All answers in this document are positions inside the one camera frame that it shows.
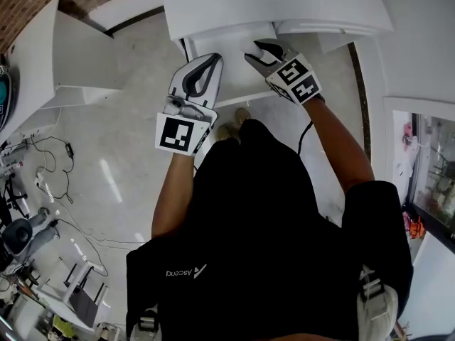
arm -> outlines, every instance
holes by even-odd
[[[367,156],[347,128],[319,99],[304,103],[321,140],[328,161],[344,193],[358,183],[375,179]]]
[[[156,203],[151,237],[177,229],[193,196],[194,157],[174,154]]]

cable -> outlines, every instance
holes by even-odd
[[[56,137],[54,137],[54,136],[49,136],[48,138],[45,138],[45,139],[42,139],[42,140],[47,140],[47,139],[50,139],[50,138],[59,140],[59,141],[63,142],[65,145],[67,145],[67,142],[66,142],[66,141],[64,141],[64,140],[62,140],[62,139],[59,139],[59,138],[56,138]],[[30,140],[31,140],[33,146],[35,147],[35,149],[36,149],[37,151],[40,151],[40,150],[36,147],[36,142],[33,141],[33,137],[30,137]],[[47,152],[47,153],[49,153],[49,154],[52,156],[52,158],[54,159],[54,162],[55,162],[55,167],[54,167],[53,170],[49,170],[49,169],[47,169],[46,167],[39,166],[39,167],[37,167],[36,170],[38,171],[39,168],[43,168],[43,171],[41,171],[41,173],[43,173],[44,171],[48,171],[48,172],[50,172],[50,173],[54,173],[54,172],[56,171],[56,169],[57,169],[57,161],[56,161],[56,159],[55,159],[55,156],[54,156],[54,155],[52,154],[52,152],[50,152],[50,151],[44,151],[44,152]],[[72,161],[71,169],[70,169],[70,170],[62,169],[62,171],[63,171],[64,174],[66,175],[66,180],[67,180],[66,191],[65,191],[61,196],[54,196],[54,194],[52,194],[52,193],[51,193],[51,195],[53,196],[54,199],[57,199],[57,200],[61,200],[62,198],[64,198],[64,197],[66,196],[66,198],[68,199],[68,202],[72,205],[72,204],[74,203],[74,201],[73,201],[73,199],[70,197],[70,195],[68,194],[68,190],[70,189],[70,176],[68,175],[68,173],[72,172],[73,169],[74,169],[74,158],[71,158],[71,157],[70,157],[70,159],[71,159],[71,161]]]
[[[31,143],[33,144],[33,146],[35,147],[35,149],[36,149],[37,151],[41,151],[41,150],[39,150],[38,147],[36,146],[36,143],[33,141],[33,137],[32,137],[32,136],[30,137],[30,140],[31,140]],[[55,170],[57,169],[57,160],[55,159],[55,156],[54,156],[50,151],[45,151],[45,150],[43,150],[43,156],[44,156],[44,158],[45,158],[45,159],[44,159],[45,165],[46,165],[46,156],[44,155],[44,153],[49,153],[49,154],[52,156],[52,158],[53,158],[53,160],[54,160],[54,163],[55,163],[54,169],[53,169],[53,170],[50,170],[50,169],[47,169],[45,166],[44,166],[44,167],[43,167],[43,166],[39,166],[39,167],[37,167],[36,170],[38,170],[39,168],[43,168],[43,171],[41,172],[41,174],[43,174],[44,171],[48,171],[49,173],[54,173]]]
[[[73,162],[73,164],[71,165],[71,169],[70,170],[65,170],[65,169],[62,169],[62,171],[64,172],[64,174],[66,174],[66,191],[65,193],[63,193],[60,197],[56,197],[56,196],[53,196],[54,199],[56,200],[61,200],[62,198],[64,198],[66,196],[68,202],[72,205],[74,203],[73,199],[70,197],[70,195],[68,194],[68,190],[70,189],[70,176],[68,175],[68,173],[72,172],[73,169],[74,169],[74,159],[73,158],[70,158],[71,161]]]
[[[297,150],[297,154],[300,156],[300,152],[301,152],[301,142],[304,140],[304,136],[306,134],[306,132],[311,129],[311,127],[313,126],[313,122],[310,121],[310,123],[306,126],[305,130],[303,133],[301,133],[301,136],[300,136],[300,140],[299,140],[299,149]]]
[[[96,244],[97,247],[107,247],[108,249],[118,249],[118,250],[127,250],[127,251],[132,251],[131,249],[128,249],[127,247],[109,247],[107,245],[101,245],[101,244]]]
[[[50,197],[44,190],[41,189],[41,191],[43,193],[45,193],[48,197]],[[70,214],[70,212],[68,211],[68,208],[66,208],[64,206],[64,204],[59,201],[59,200],[56,200],[56,202],[66,211],[66,213],[68,214],[68,216],[71,218],[71,220],[75,223],[77,229],[84,235],[87,235],[87,236],[90,236],[90,237],[93,237],[93,239],[95,239],[96,241],[98,242],[116,242],[118,244],[145,244],[146,242],[121,242],[121,241],[118,241],[118,240],[112,240],[112,239],[107,239],[107,238],[104,238],[104,239],[98,239],[96,238],[93,234],[90,234],[89,232],[85,232],[81,226],[79,226],[79,224],[77,223],[77,221],[75,220],[75,218]]]
[[[55,122],[54,127],[52,128],[52,130],[50,131],[50,133],[49,133],[49,135],[48,135],[47,137],[49,137],[49,136],[54,132],[55,128],[57,127],[58,120],[60,119],[60,115],[62,114],[62,110],[63,110],[63,108],[61,107],[61,108],[60,108],[60,112],[58,113],[57,121]],[[47,166],[48,166],[48,164],[46,163],[46,156],[44,155],[44,145],[45,145],[45,144],[46,144],[46,143],[43,143],[43,148],[42,148],[43,159],[44,159],[44,169],[43,169],[43,171],[41,172],[41,174],[44,173],[44,171],[46,170],[46,168],[47,168]]]
[[[62,140],[62,139],[60,139],[60,138],[56,138],[55,136],[48,136],[47,138],[44,138],[44,139],[40,139],[40,140],[35,141],[35,144],[38,144],[38,143],[40,143],[40,142],[42,142],[42,141],[45,141],[45,140],[48,140],[48,139],[55,139],[55,140],[62,141],[62,142],[65,143],[65,144],[67,143],[66,141],[64,141],[64,140]],[[5,146],[5,147],[2,149],[2,151],[6,150],[6,149],[14,148],[15,146],[20,146],[20,145],[26,146],[26,144],[28,144],[28,143],[27,143],[27,140],[24,139],[24,141],[21,141],[19,144],[14,144],[14,145],[10,145],[10,146]]]
[[[91,241],[90,241],[90,240],[89,240],[89,239],[88,239],[88,238],[87,238],[87,237],[86,237],[86,236],[85,236],[85,235],[84,235],[84,234],[83,234],[75,225],[70,224],[68,221],[65,221],[65,220],[62,220],[62,219],[57,219],[57,221],[64,222],[64,223],[70,225],[71,227],[74,227],[78,232],[80,232],[80,233],[83,235],[83,237],[84,237],[84,238],[88,241],[88,243],[92,246],[93,250],[96,251],[96,253],[97,253],[97,255],[98,255],[98,259],[100,260],[100,263],[101,263],[102,267],[105,269],[106,274],[100,273],[97,269],[93,269],[93,271],[94,271],[95,273],[98,273],[98,274],[101,275],[101,276],[109,276],[109,272],[107,271],[106,266],[103,264],[103,262],[102,262],[102,260],[101,260],[101,255],[100,255],[100,253],[98,252],[98,250],[95,248],[95,245],[92,244],[92,242],[91,242]]]

sneaker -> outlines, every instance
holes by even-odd
[[[244,107],[240,107],[235,111],[235,122],[237,125],[242,126],[247,119],[251,119],[251,114]]]
[[[38,214],[40,214],[41,216],[43,216],[43,218],[46,218],[47,216],[49,216],[50,211],[49,211],[49,209],[46,208],[46,207],[40,207],[40,209],[38,210]]]
[[[49,222],[49,227],[53,227],[53,229],[55,230],[55,235],[54,235],[54,239],[60,239],[60,233],[58,232],[57,230],[57,223],[58,223],[58,220],[52,220],[51,222]]]
[[[227,124],[220,125],[218,129],[216,129],[216,141],[222,141],[229,138],[232,138],[230,130]]]

white wall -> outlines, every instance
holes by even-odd
[[[386,176],[385,96],[455,102],[455,0],[383,0],[395,32],[355,42],[370,115],[372,165]],[[455,328],[455,256],[430,234],[400,322],[412,338]]]
[[[448,335],[455,329],[455,256],[427,234],[414,263],[409,301],[399,322],[409,322],[411,339]]]
[[[107,31],[160,6],[163,0],[110,0],[89,12],[83,21],[99,31]]]
[[[377,178],[385,177],[384,96],[455,102],[455,0],[382,1],[395,32],[355,42]]]

concrete floor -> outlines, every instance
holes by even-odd
[[[150,239],[151,218],[171,154],[154,148],[156,113],[163,109],[164,97],[174,72],[186,63],[184,55],[169,40],[163,14],[135,23],[114,35],[119,66],[125,79],[124,90],[98,104],[66,107],[62,110],[54,136],[69,141],[75,152],[75,167],[70,173],[69,193],[74,203],[62,203],[78,225],[98,239],[141,242]],[[322,55],[314,34],[286,35],[313,65],[323,87],[327,105],[363,145],[362,120],[357,84],[347,47]],[[231,119],[237,107],[220,109],[219,124]],[[250,102],[254,118],[264,122],[286,145],[296,149],[299,137],[309,123],[303,109],[285,99],[268,98]],[[45,181],[54,194],[65,191],[66,177],[61,171],[71,162],[64,145],[47,140],[45,149],[57,158],[57,171],[45,173]],[[306,135],[302,160],[313,181],[318,207],[323,216],[341,223],[344,196],[322,150],[314,129]],[[29,150],[24,160],[22,177],[29,194],[31,210],[49,207],[57,217],[71,222],[66,211],[34,187],[36,168],[43,164],[42,154]],[[72,227],[60,223],[61,238],[45,245],[36,254],[40,269],[49,267],[58,257],[70,268],[82,252],[95,263],[96,253]],[[136,249],[138,244],[100,242],[105,246]],[[125,324],[127,312],[126,264],[127,250],[97,247],[109,271],[103,278],[93,274],[96,285],[110,287],[106,304],[110,306],[107,321]],[[148,266],[151,259],[144,260]],[[144,289],[149,280],[144,279]]]

